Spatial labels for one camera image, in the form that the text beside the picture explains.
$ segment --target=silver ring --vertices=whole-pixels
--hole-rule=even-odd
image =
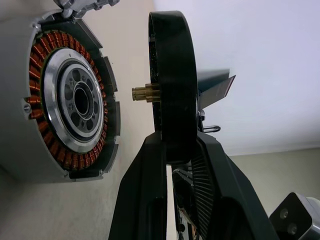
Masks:
[[[96,99],[95,106],[97,106],[97,124],[88,132],[82,132],[79,130],[79,126],[73,124],[68,114],[68,103],[66,100],[63,100],[65,96],[65,85],[63,83],[67,80],[66,76],[68,76],[68,71],[70,72],[72,69],[84,71],[92,83],[92,91],[96,93],[94,97]],[[83,85],[82,89],[88,86],[84,81],[82,81],[81,84]],[[43,79],[43,95],[48,120],[65,146],[77,153],[87,153],[91,151],[98,143],[102,133],[104,109],[98,80],[87,60],[73,49],[63,48],[57,50],[47,62]]]

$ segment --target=circular hole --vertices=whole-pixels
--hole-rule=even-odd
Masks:
[[[81,78],[80,72],[77,69],[73,70],[72,71],[72,77],[76,82],[79,82],[80,78]]]
[[[297,233],[297,225],[294,223],[290,223],[290,225],[288,226],[288,233],[290,235],[295,235]]]
[[[70,86],[67,85],[67,84],[64,85],[64,97],[65,97],[65,99],[71,100],[72,99],[72,95],[73,95],[73,93],[72,93],[72,90],[71,90]]]
[[[80,114],[86,114],[89,110],[89,99],[82,88],[77,88],[74,92],[74,104]]]
[[[94,86],[92,86],[92,83],[91,83],[90,79],[86,80],[86,84],[88,85],[88,87],[90,88],[91,91],[94,90]]]
[[[280,218],[285,219],[288,217],[288,210],[286,208],[282,209],[280,212]]]
[[[87,122],[86,122],[86,129],[88,129],[89,131],[94,127],[94,122],[89,119]]]
[[[76,112],[71,114],[71,120],[72,120],[74,125],[79,126],[80,116]]]
[[[99,108],[98,103],[95,101],[94,102],[94,110],[93,110],[95,114],[98,113],[98,108]]]

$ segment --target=ceiling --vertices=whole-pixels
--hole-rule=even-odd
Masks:
[[[228,96],[205,108],[227,154],[320,147],[320,1],[154,3],[185,15],[198,72],[236,75]]]

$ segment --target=bolt hole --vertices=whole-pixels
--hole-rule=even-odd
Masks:
[[[79,82],[81,79],[80,72],[77,69],[73,70],[72,77],[76,82]]]

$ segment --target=metal ring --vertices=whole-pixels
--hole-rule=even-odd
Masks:
[[[72,64],[80,64],[81,67],[84,67],[85,70],[89,72],[91,79],[93,79],[93,87],[98,93],[96,98],[98,101],[98,110],[101,114],[99,114],[98,117],[97,131],[91,138],[78,137],[71,133],[64,118],[65,114],[59,107],[58,93],[60,92],[60,76],[63,74],[62,72]],[[57,50],[47,62],[43,78],[43,95],[47,118],[65,146],[77,153],[87,153],[92,150],[100,139],[104,115],[100,86],[87,60],[73,49],[63,48]]]

